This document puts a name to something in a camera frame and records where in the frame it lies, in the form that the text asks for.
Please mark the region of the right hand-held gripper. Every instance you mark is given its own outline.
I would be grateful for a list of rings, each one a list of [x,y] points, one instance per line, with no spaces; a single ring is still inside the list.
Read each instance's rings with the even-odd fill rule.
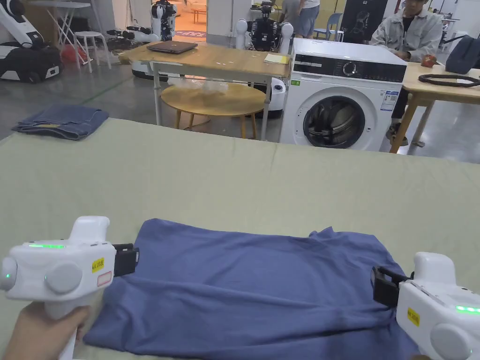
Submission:
[[[456,283],[455,265],[442,254],[418,252],[411,276],[372,268],[373,298],[395,308],[396,321],[432,360],[480,357],[480,296]]]

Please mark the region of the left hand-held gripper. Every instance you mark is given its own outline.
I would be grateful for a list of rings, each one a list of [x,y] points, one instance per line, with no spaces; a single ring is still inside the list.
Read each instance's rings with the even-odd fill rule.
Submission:
[[[0,287],[11,300],[42,302],[58,320],[91,304],[115,277],[135,273],[139,248],[106,239],[109,218],[79,217],[67,239],[29,241],[1,262]]]

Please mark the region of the person's left hand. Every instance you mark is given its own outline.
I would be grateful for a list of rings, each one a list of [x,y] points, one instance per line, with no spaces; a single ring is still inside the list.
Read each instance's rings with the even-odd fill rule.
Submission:
[[[32,302],[19,313],[11,338],[3,354],[4,360],[57,360],[72,336],[82,328],[90,315],[90,306],[75,308],[61,319],[54,320],[42,302]]]

